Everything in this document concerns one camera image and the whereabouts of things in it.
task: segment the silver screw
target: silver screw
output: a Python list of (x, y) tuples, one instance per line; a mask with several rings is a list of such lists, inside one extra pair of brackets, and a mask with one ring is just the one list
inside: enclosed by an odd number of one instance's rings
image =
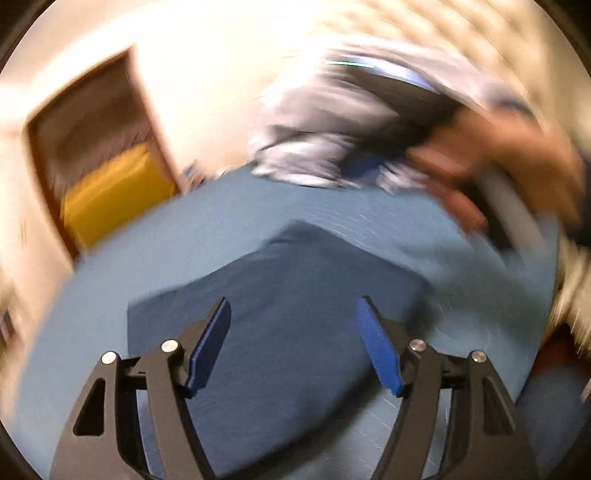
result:
[(474, 350), (472, 352), (472, 360), (474, 360), (477, 364), (483, 364), (486, 362), (487, 358), (488, 357), (486, 356), (486, 353), (481, 350)]
[(166, 353), (174, 352), (178, 348), (178, 342), (172, 339), (166, 340), (162, 345), (160, 345), (160, 348)]
[(425, 348), (427, 348), (425, 340), (421, 340), (420, 338), (415, 338), (411, 340), (409, 345), (411, 350), (414, 350), (415, 352), (422, 352), (425, 350)]
[(100, 357), (100, 361), (103, 362), (105, 365), (110, 365), (115, 360), (117, 360), (117, 354), (115, 352), (106, 352), (103, 353), (102, 357)]

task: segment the folded navy fabric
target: folded navy fabric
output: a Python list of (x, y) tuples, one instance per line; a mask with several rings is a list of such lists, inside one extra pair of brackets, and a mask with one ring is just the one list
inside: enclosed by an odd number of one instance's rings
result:
[[(322, 426), (373, 370), (355, 326), (370, 295), (407, 321), (428, 291), (419, 275), (297, 222), (225, 267), (129, 307), (129, 354), (177, 337), (225, 296), (232, 326), (207, 387), (188, 402), (217, 476), (235, 473)], [(163, 475), (146, 402), (142, 439)]]

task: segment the gray cloth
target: gray cloth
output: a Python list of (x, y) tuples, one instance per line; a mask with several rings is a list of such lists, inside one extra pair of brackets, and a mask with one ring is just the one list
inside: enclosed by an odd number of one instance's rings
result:
[[(462, 56), (383, 38), (329, 37), (306, 50), (261, 96), (249, 142), (253, 175), (307, 186), (350, 186), (341, 167), (364, 140), (381, 137), (400, 145), (409, 137), (400, 125), (404, 118), (351, 83), (338, 62), (352, 56), (404, 66), (464, 105), (520, 103), (500, 79)], [(417, 187), (419, 174), (397, 163), (395, 158), (385, 162), (376, 184), (386, 191)]]

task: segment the blue gripper pad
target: blue gripper pad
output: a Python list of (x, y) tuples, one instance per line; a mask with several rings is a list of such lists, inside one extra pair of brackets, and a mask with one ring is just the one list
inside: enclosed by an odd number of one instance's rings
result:
[(189, 359), (189, 377), (185, 388), (189, 391), (191, 398), (207, 385), (209, 375), (230, 329), (231, 318), (230, 302), (222, 299)]
[(404, 386), (400, 375), (400, 358), (365, 299), (357, 301), (356, 322), (379, 382), (398, 395)]

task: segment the yellow object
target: yellow object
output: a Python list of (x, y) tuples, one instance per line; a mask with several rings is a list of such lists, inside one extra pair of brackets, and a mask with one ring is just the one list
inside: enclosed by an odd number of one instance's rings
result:
[(61, 202), (61, 219), (77, 243), (91, 247), (175, 192), (176, 185), (160, 172), (143, 143), (74, 185)]

